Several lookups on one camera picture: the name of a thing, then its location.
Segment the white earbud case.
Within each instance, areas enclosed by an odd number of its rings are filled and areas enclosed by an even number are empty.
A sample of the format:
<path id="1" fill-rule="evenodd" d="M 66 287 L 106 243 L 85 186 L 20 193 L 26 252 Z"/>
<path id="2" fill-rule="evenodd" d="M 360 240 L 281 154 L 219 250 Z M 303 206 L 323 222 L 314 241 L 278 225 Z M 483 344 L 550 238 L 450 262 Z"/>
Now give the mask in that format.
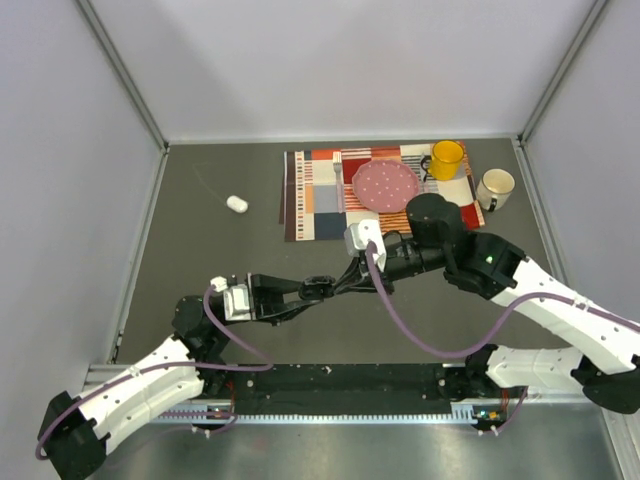
<path id="1" fill-rule="evenodd" d="M 249 209 L 248 202 L 236 195 L 231 195 L 226 199 L 226 206 L 238 214 L 244 214 Z"/>

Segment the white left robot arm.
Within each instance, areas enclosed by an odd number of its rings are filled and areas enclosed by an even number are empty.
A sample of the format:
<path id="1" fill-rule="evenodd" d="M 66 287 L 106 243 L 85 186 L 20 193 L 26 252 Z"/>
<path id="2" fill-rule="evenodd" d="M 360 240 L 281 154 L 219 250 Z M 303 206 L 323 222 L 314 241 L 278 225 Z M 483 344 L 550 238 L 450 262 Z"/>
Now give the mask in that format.
<path id="1" fill-rule="evenodd" d="M 110 380 L 48 404 L 35 457 L 62 479 L 85 479 L 131 434 L 172 407 L 201 394 L 216 396 L 228 372 L 273 368 L 262 352 L 229 329 L 234 322 L 279 325 L 334 294 L 331 277 L 304 281 L 248 275 L 216 277 L 201 296 L 178 302 L 174 332 L 155 350 Z"/>

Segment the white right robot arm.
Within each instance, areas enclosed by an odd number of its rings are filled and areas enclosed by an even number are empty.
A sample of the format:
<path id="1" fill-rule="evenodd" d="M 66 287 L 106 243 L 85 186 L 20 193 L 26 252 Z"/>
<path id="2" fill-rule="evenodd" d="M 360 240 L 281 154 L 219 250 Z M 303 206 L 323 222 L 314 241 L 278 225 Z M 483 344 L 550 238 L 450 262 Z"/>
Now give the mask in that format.
<path id="1" fill-rule="evenodd" d="M 639 409 L 639 325 L 591 302 L 553 278 L 504 238 L 467 229 L 459 207 L 438 194 L 421 194 L 406 208 L 411 235 L 386 245 L 376 220 L 353 223 L 344 232 L 353 261 L 336 293 L 377 292 L 394 322 L 401 321 L 389 293 L 394 282 L 442 270 L 461 291 L 503 307 L 478 345 L 445 352 L 404 334 L 420 349 L 442 359 L 462 358 L 476 394 L 499 387 L 542 388 L 583 394 L 620 414 Z M 491 340 L 517 312 L 566 342 L 560 349 L 516 349 Z"/>

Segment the pink polka dot plate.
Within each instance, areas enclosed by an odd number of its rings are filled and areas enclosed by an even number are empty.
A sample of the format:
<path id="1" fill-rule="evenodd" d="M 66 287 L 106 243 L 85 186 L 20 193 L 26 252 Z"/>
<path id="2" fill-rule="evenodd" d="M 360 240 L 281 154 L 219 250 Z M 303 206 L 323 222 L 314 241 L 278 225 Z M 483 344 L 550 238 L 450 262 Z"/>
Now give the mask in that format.
<path id="1" fill-rule="evenodd" d="M 355 197 L 375 213 L 398 213 L 422 192 L 418 176 L 395 160 L 372 160 L 359 167 L 352 177 Z"/>

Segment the pink fork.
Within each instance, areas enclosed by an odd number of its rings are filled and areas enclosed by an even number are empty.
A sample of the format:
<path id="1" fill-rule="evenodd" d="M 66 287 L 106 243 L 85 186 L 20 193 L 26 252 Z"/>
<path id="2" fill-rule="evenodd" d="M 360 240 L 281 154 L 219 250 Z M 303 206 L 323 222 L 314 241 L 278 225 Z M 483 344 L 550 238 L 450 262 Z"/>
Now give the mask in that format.
<path id="1" fill-rule="evenodd" d="M 336 198 L 338 205 L 338 212 L 345 212 L 345 199 L 344 199 L 344 183 L 343 183 L 343 161 L 342 153 L 335 151 L 332 157 L 332 165 L 336 182 Z"/>

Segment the yellow mug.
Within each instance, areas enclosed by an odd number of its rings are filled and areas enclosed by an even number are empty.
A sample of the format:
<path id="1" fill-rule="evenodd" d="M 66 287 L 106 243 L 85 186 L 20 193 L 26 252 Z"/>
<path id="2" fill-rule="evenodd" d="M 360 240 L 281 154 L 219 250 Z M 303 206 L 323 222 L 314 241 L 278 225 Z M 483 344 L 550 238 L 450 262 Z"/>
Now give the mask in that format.
<path id="1" fill-rule="evenodd" d="M 441 140 L 431 146 L 431 159 L 426 173 L 438 181 L 452 180 L 464 158 L 464 148 L 452 140 Z"/>

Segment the white enamel mug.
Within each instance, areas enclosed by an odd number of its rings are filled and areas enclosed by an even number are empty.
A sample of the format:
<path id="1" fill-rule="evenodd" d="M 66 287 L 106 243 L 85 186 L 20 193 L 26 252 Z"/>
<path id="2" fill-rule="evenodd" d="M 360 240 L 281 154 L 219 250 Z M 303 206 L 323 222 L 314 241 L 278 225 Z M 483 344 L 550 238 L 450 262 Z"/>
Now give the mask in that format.
<path id="1" fill-rule="evenodd" d="M 514 177 L 506 170 L 497 168 L 487 170 L 476 188 L 480 207 L 487 212 L 500 209 L 514 191 L 515 186 Z"/>

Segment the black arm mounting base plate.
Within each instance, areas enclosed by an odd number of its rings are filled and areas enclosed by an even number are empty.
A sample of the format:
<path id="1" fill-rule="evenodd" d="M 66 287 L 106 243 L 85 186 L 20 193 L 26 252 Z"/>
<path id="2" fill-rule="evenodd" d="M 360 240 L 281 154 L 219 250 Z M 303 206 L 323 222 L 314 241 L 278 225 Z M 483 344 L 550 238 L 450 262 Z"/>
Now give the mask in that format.
<path id="1" fill-rule="evenodd" d="M 233 379 L 237 413 L 444 413 L 451 402 L 433 364 L 278 364 Z"/>

